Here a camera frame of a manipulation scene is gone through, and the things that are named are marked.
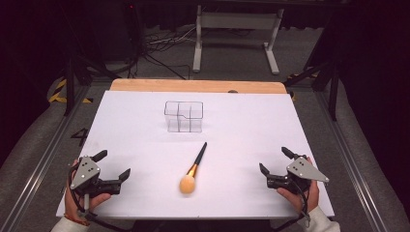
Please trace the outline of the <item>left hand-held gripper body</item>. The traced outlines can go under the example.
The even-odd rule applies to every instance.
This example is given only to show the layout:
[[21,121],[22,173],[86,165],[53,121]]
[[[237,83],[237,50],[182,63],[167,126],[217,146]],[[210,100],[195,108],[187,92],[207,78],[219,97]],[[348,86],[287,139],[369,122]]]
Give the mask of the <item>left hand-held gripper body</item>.
[[102,180],[100,178],[101,171],[98,163],[92,161],[89,156],[81,157],[78,163],[71,168],[69,172],[71,192],[83,201],[83,205],[80,206],[75,200],[79,211],[88,211],[89,200],[95,196],[102,193],[110,195],[120,193],[122,184],[114,185],[113,180]]

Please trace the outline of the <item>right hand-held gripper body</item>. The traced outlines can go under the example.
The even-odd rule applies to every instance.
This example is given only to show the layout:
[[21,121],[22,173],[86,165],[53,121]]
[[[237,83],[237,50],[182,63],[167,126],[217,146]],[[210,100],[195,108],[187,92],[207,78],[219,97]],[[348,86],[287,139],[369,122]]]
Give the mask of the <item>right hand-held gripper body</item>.
[[266,170],[267,187],[269,189],[283,188],[291,193],[304,193],[309,190],[312,181],[329,183],[330,179],[320,172],[305,158],[297,158],[286,167],[284,176],[273,175]]

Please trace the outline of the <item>person's right hand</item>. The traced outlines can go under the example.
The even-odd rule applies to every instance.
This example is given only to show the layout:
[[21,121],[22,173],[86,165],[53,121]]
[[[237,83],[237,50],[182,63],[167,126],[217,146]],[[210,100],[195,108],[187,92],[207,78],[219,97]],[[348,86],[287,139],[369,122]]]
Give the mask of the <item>person's right hand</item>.
[[300,194],[293,194],[285,188],[278,188],[277,193],[289,201],[297,214],[300,214],[304,207],[307,207],[307,212],[310,213],[319,204],[319,188],[315,180],[310,183],[309,190],[305,192],[307,203]]

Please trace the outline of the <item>person's left hand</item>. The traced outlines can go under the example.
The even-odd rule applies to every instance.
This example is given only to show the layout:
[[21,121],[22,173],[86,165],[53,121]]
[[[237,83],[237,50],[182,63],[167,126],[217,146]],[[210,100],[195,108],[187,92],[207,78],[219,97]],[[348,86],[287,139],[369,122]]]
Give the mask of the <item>person's left hand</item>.
[[[100,206],[103,202],[107,201],[111,198],[109,193],[102,193],[98,196],[95,196],[89,200],[89,211],[93,212],[98,206]],[[81,216],[78,212],[78,206],[75,203],[75,200],[78,201],[80,206],[83,205],[83,201],[80,200],[76,195],[72,194],[70,185],[66,186],[66,193],[65,193],[65,218],[71,219],[76,222],[88,221],[89,220]]]

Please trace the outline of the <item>white board sheet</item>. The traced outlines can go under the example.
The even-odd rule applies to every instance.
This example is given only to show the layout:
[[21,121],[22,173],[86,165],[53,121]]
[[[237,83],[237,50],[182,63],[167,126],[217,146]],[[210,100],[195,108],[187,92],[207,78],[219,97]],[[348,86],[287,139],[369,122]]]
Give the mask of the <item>white board sheet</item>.
[[[203,102],[202,132],[168,132],[168,101]],[[183,194],[179,183],[205,142],[195,190]],[[104,180],[131,170],[120,194],[97,208],[102,218],[292,218],[259,169],[285,174],[291,161],[282,147],[311,153],[286,94],[107,91],[81,153],[107,151],[98,163]]]

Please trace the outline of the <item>makeup brush with orange bristles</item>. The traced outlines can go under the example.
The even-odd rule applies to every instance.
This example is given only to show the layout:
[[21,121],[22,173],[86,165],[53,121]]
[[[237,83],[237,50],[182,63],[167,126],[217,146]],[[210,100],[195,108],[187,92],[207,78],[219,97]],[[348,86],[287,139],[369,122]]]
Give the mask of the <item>makeup brush with orange bristles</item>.
[[195,158],[195,161],[193,165],[190,167],[188,170],[187,174],[181,179],[179,183],[179,190],[183,194],[191,194],[195,190],[195,175],[198,169],[198,166],[203,158],[203,155],[206,151],[208,143],[205,142],[199,151],[197,157]]

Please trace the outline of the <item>yellow black floor tape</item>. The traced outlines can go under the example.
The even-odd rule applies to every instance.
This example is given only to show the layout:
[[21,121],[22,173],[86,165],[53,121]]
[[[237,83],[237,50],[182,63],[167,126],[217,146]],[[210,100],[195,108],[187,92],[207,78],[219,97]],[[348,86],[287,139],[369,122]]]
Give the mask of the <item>yellow black floor tape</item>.
[[61,92],[63,88],[67,84],[67,79],[63,77],[57,84],[56,88],[54,89],[54,92],[51,94],[50,98],[48,99],[49,102],[63,102],[67,103],[68,99],[66,97],[61,96]]

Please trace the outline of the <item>clear acrylic organizer box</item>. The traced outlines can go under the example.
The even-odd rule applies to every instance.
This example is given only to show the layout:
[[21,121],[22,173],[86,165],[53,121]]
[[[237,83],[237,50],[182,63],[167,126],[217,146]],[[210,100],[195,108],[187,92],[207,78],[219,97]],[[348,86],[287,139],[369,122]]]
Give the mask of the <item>clear acrylic organizer box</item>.
[[202,132],[202,101],[167,101],[163,114],[168,132]]

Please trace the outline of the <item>wooden table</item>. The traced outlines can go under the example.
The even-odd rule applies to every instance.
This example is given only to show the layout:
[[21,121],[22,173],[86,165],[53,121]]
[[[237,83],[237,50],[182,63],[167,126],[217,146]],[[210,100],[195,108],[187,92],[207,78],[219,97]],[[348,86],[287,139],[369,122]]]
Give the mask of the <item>wooden table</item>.
[[180,80],[180,79],[115,79],[110,91],[198,92],[286,94],[281,82]]

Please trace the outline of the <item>black device with red light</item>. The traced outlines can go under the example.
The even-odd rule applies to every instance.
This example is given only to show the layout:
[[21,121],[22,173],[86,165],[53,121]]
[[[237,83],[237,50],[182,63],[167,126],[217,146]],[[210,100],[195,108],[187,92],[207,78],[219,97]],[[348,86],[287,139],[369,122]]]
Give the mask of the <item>black device with red light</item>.
[[124,1],[124,20],[132,45],[132,59],[135,63],[144,53],[143,24],[139,14],[139,8],[133,0]]

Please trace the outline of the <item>white metal stand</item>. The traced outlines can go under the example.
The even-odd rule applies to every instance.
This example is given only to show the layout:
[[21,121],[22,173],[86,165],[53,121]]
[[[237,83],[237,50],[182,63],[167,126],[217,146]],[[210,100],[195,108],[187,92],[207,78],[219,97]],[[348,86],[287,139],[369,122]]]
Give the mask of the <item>white metal stand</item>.
[[273,51],[284,9],[279,9],[274,14],[244,14],[244,13],[209,13],[203,12],[198,6],[196,11],[196,40],[193,54],[192,71],[199,73],[202,57],[202,29],[247,29],[270,30],[271,37],[263,44],[268,64],[273,75],[279,74],[278,64]]

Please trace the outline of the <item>aluminium floor rail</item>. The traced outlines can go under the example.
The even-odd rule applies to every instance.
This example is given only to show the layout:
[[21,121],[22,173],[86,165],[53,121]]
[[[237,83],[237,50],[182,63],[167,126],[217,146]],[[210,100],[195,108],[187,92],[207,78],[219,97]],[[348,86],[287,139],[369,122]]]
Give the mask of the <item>aluminium floor rail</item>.
[[340,126],[338,125],[337,121],[332,118],[329,112],[329,105],[327,104],[326,96],[322,92],[315,92],[314,95],[316,97],[316,100],[318,101],[318,104],[320,105],[322,113],[325,115],[331,132],[336,139],[343,165],[358,195],[362,208],[365,211],[367,220],[369,221],[373,232],[388,232],[388,228],[377,209],[368,184],[354,160],[354,157],[343,136]]
[[79,87],[74,104],[53,103],[22,135],[0,168],[0,232],[15,232],[54,159],[63,135],[89,86]]

